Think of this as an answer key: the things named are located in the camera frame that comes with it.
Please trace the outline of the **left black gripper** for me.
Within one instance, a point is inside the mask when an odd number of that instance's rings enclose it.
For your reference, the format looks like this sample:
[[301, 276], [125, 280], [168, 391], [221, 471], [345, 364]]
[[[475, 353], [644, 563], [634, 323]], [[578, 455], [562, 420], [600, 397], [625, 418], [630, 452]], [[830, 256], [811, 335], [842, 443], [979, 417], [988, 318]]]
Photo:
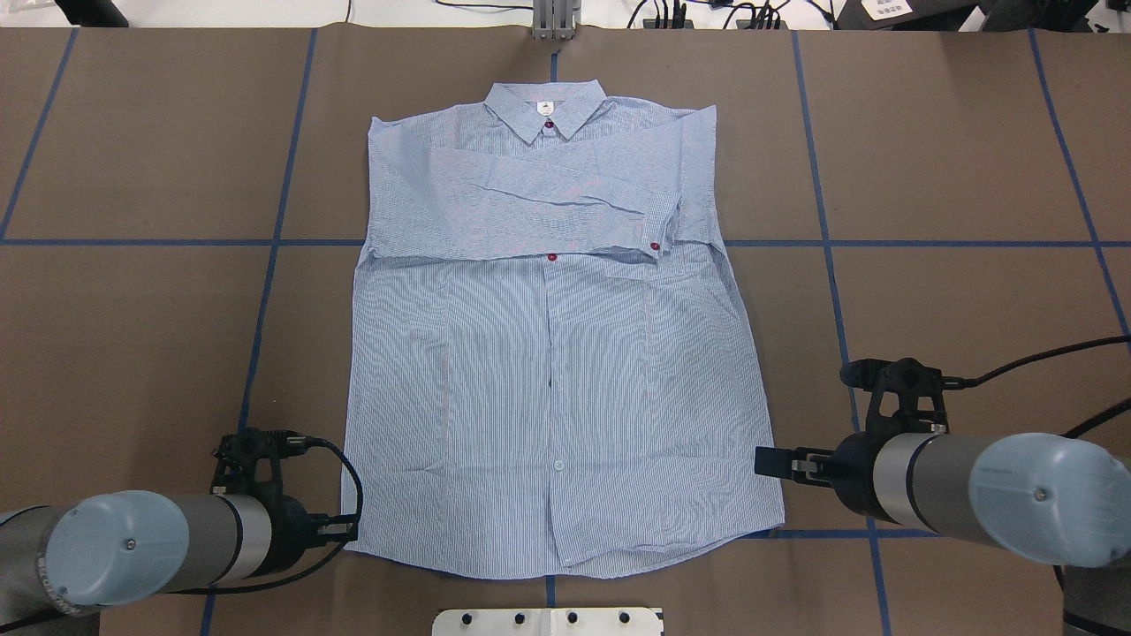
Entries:
[[265, 574], [287, 571], [307, 550], [329, 543], [348, 544], [359, 536], [359, 516], [311, 514], [294, 496], [280, 496], [267, 512], [271, 539], [265, 557]]

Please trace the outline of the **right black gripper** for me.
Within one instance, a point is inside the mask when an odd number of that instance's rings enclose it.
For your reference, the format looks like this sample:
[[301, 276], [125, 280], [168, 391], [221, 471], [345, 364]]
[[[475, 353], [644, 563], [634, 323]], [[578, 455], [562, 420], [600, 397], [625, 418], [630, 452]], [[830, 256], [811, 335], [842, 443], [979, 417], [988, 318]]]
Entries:
[[849, 512], [884, 519], [874, 487], [874, 466], [882, 446], [884, 442], [873, 435], [854, 432], [834, 452], [756, 447], [756, 474], [795, 483], [830, 483]]

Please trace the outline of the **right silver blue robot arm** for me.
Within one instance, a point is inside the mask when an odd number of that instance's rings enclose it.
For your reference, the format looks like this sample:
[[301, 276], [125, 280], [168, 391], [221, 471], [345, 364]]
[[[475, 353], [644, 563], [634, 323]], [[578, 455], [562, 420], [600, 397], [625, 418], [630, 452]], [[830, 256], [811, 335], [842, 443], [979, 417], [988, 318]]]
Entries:
[[1059, 435], [860, 432], [836, 450], [760, 447], [756, 473], [830, 488], [864, 517], [1051, 566], [1100, 569], [1130, 548], [1126, 463]]

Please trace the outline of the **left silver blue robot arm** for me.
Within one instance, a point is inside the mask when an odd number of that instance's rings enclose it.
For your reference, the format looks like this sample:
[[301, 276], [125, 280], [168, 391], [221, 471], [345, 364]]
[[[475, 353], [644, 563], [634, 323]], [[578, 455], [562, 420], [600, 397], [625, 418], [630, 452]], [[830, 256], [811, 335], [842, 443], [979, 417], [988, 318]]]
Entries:
[[85, 618], [161, 594], [252, 594], [304, 579], [294, 566], [357, 538], [356, 514], [311, 514], [284, 496], [90, 496], [5, 512], [3, 631]]

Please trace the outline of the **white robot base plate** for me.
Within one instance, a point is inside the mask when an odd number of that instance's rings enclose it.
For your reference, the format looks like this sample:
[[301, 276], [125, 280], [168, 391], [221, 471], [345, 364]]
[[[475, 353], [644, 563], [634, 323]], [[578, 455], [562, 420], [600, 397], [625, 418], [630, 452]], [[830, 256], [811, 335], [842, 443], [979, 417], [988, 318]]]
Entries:
[[576, 607], [444, 610], [432, 635], [665, 635], [661, 609]]

